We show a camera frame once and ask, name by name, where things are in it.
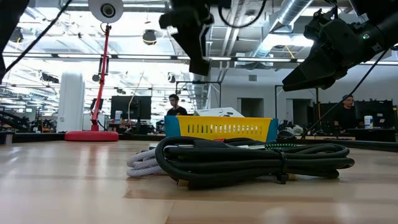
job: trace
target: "man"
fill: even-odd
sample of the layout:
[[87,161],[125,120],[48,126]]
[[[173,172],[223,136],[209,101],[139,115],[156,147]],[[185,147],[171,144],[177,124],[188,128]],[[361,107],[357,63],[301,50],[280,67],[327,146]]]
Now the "man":
[[354,108],[354,97],[343,96],[343,106],[337,106],[335,113],[335,127],[337,127],[340,133],[345,133],[349,128],[356,128],[358,121],[356,119],[356,113]]
[[178,105],[179,99],[180,98],[176,94],[171,94],[169,96],[169,101],[173,108],[169,109],[167,116],[188,115],[186,109]]

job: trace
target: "white braided rope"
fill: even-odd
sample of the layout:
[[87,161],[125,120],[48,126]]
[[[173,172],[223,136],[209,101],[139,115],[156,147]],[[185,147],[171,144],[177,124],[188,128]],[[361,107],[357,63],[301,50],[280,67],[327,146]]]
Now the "white braided rope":
[[131,167],[127,170],[127,175],[130,177],[142,177],[151,174],[167,175],[167,173],[157,165],[155,150],[153,149],[132,156],[127,161],[127,166]]

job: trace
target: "wooden table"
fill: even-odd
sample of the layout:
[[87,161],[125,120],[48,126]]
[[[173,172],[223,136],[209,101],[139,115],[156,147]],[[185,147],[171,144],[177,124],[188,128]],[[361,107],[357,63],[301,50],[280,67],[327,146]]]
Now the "wooden table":
[[1,223],[398,223],[398,154],[353,149],[338,180],[188,191],[167,176],[128,179],[148,142],[0,147]]

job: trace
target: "air duct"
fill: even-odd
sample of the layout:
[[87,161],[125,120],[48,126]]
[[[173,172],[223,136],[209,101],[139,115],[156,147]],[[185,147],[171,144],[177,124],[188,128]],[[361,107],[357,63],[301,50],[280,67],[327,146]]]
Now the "air duct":
[[[269,40],[270,32],[292,32],[294,22],[300,17],[301,13],[306,10],[313,0],[285,0],[283,1],[280,10],[276,13],[267,16],[263,27],[263,41],[251,54],[251,57],[264,58],[268,56],[271,49],[274,47]],[[250,63],[244,65],[244,68],[254,69],[258,67],[258,63]]]

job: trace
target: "yellow basket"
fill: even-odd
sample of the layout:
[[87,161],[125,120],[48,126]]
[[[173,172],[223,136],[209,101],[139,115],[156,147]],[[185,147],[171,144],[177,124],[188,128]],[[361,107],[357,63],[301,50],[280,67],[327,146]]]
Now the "yellow basket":
[[276,139],[278,122],[273,118],[236,118],[214,116],[165,116],[165,133],[203,139],[251,138]]

